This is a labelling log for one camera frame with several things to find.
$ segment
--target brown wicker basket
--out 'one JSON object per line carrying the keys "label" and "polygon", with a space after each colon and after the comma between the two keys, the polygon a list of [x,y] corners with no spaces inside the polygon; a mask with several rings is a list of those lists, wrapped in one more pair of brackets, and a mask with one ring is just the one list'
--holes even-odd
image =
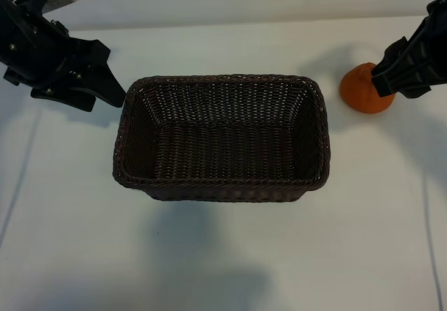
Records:
{"label": "brown wicker basket", "polygon": [[153,77],[124,104],[113,175],[163,201],[296,201],[329,175],[323,96],[285,75]]}

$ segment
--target white table surface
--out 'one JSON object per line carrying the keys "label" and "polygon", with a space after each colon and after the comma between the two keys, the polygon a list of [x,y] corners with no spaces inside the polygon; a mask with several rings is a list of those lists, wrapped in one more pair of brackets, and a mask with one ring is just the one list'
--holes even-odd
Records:
{"label": "white table surface", "polygon": [[439,310],[447,304],[447,89],[345,106],[341,77],[422,17],[74,32],[128,89],[151,75],[315,79],[331,174],[296,203],[162,203],[112,178],[120,109],[0,82],[0,310]]}

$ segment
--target orange object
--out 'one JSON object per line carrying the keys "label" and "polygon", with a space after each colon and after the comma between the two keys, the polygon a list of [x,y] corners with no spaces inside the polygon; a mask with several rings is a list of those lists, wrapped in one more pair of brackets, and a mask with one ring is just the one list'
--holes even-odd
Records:
{"label": "orange object", "polygon": [[349,71],[340,84],[342,99],[354,110],[379,113],[391,106],[395,94],[380,97],[372,83],[373,63],[364,63]]}

